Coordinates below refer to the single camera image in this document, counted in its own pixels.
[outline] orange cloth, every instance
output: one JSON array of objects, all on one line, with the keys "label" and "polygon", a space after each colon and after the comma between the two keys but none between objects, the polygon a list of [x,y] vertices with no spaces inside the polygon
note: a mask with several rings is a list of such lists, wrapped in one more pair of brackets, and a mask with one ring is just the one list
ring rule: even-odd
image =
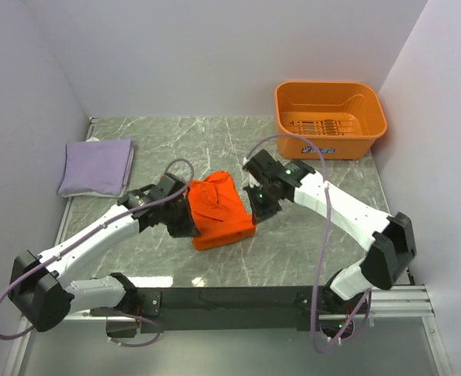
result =
[{"label": "orange cloth", "polygon": [[235,243],[256,232],[252,215],[246,213],[232,176],[226,171],[213,172],[202,182],[194,180],[189,203],[200,232],[192,240],[197,251]]}]

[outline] label on basket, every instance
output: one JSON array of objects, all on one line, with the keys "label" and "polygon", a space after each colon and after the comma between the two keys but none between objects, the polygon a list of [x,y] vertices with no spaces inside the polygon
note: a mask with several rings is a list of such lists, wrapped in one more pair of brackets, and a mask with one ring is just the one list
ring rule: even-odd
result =
[{"label": "label on basket", "polygon": [[[335,149],[319,149],[321,150],[321,153],[323,154],[334,154]],[[312,149],[311,146],[303,146],[303,149],[301,149],[302,154],[306,153],[315,153],[315,151]]]}]

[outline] wall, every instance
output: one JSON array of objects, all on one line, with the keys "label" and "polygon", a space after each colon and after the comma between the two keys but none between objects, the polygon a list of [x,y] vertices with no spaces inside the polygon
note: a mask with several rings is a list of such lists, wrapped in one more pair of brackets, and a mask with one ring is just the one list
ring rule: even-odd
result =
[{"label": "wall", "polygon": [[[65,144],[84,137],[86,116],[20,0],[0,2],[0,292],[16,255],[52,245],[63,212],[56,196]],[[0,309],[0,330],[20,314]],[[0,373],[11,342],[0,341]]]},{"label": "wall", "polygon": [[390,127],[377,166],[391,208],[413,220],[412,270],[461,375],[461,1],[428,2],[380,97]]},{"label": "wall", "polygon": [[93,116],[272,114],[290,79],[379,89],[426,0],[24,0]]}]

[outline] folded purple cloth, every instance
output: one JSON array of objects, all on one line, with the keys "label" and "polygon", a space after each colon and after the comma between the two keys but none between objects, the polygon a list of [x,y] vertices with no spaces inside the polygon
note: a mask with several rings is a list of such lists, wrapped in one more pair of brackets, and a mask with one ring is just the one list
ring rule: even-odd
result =
[{"label": "folded purple cloth", "polygon": [[132,139],[67,144],[67,166],[58,194],[119,196],[128,183]]}]

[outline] orange plastic bin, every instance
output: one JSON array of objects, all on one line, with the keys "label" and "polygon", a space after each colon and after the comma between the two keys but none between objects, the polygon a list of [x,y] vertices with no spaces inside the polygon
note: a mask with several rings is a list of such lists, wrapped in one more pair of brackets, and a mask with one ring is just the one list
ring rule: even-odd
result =
[{"label": "orange plastic bin", "polygon": [[[310,139],[325,159],[359,159],[387,130],[376,93],[355,82],[288,81],[276,89],[278,133]],[[319,159],[307,143],[277,139],[287,159]]]}]

